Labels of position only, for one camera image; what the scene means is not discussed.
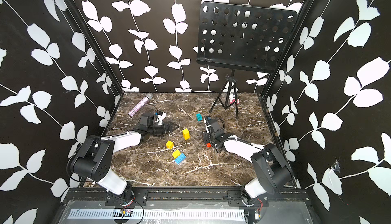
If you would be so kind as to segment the tall yellow lego brick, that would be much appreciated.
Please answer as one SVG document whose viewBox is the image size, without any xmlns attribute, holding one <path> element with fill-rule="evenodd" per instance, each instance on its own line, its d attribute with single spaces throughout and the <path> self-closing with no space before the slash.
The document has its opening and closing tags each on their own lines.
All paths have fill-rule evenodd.
<svg viewBox="0 0 391 224">
<path fill-rule="evenodd" d="M 182 134 L 183 134 L 183 137 L 185 140 L 188 140 L 190 139 L 190 132 L 187 128 L 185 128 L 183 131 L 182 131 Z"/>
</svg>

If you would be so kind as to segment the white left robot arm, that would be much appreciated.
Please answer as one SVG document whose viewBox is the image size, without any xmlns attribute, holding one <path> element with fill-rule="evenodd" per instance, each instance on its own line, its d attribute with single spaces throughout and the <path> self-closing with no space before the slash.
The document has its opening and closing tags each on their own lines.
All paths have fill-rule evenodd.
<svg viewBox="0 0 391 224">
<path fill-rule="evenodd" d="M 178 128 L 179 125 L 169 121 L 152 126 L 138 124 L 126 133 L 108 137 L 91 135 L 70 158 L 67 173 L 96 182 L 115 197 L 131 200 L 133 198 L 131 184 L 111 169 L 114 153 L 137 146 L 149 137 L 169 134 Z"/>
</svg>

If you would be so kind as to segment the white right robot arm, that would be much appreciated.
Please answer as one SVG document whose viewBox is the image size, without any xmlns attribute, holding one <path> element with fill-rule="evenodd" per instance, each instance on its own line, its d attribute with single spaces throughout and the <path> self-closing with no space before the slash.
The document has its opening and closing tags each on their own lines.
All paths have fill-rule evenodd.
<svg viewBox="0 0 391 224">
<path fill-rule="evenodd" d="M 275 194 L 293 176 L 285 157 L 274 144 L 256 145 L 232 133 L 202 132 L 203 142 L 216 150 L 236 154 L 252 163 L 256 178 L 244 186 L 246 194 L 254 199 L 262 194 Z"/>
</svg>

